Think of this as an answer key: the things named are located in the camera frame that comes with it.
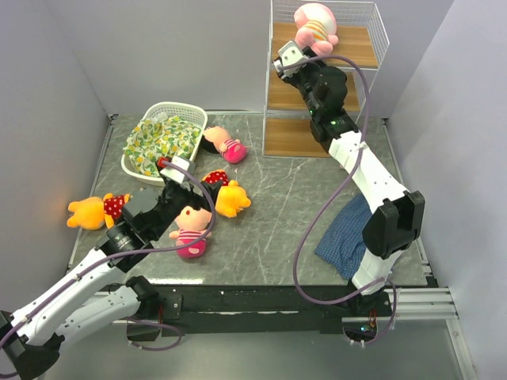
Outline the pink striped doll front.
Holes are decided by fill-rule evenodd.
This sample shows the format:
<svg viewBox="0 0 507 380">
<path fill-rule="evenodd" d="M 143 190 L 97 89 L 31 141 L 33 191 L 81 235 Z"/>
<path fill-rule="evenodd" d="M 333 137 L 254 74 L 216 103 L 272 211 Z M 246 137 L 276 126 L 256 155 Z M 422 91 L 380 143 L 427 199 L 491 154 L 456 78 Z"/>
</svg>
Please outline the pink striped doll front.
<svg viewBox="0 0 507 380">
<path fill-rule="evenodd" d="M 204 255 L 207 248 L 205 237 L 201 237 L 211 221 L 212 213 L 201 208 L 199 210 L 185 207 L 176 217 L 177 230 L 170 233 L 175 240 L 177 255 L 183 259 L 192 259 Z"/>
</svg>

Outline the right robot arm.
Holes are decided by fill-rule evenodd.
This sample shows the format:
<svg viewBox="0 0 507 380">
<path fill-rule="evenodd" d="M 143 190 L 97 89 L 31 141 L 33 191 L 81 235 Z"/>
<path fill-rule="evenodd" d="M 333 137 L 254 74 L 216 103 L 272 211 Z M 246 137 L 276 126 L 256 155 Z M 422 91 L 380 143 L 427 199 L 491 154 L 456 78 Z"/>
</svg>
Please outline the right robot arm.
<svg viewBox="0 0 507 380">
<path fill-rule="evenodd" d="M 344 109 L 345 74 L 291 40 L 273 62 L 278 77 L 295 87 L 310 113 L 311 133 L 317 143 L 347 172 L 343 185 L 353 181 L 371 212 L 361 231 L 365 244 L 359 268 L 351 280 L 355 290 L 334 300 L 318 300 L 295 288 L 307 301 L 331 306 L 347 302 L 348 309 L 365 315 L 375 305 L 398 258 L 421 234 L 425 198 L 409 191 L 384 167 L 365 141 L 367 129 L 358 128 Z"/>
</svg>

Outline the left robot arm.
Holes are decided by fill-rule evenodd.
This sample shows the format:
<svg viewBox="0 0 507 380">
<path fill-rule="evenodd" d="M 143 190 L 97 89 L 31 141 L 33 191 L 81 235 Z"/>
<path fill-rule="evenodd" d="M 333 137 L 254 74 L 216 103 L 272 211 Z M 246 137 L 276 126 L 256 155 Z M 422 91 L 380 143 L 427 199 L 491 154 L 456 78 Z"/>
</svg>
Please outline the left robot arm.
<svg viewBox="0 0 507 380">
<path fill-rule="evenodd" d="M 119 222 L 80 264 L 28 305 L 1 313 L 1 347 L 17 376 L 37 378 L 56 363 L 61 348 L 116 320 L 146 319 L 157 313 L 158 292 L 141 275 L 101 300 L 90 298 L 155 252 L 153 242 L 186 207 L 215 210 L 221 183 L 194 181 L 193 186 L 200 192 L 173 180 L 158 192 L 134 192 L 122 207 Z"/>
</svg>

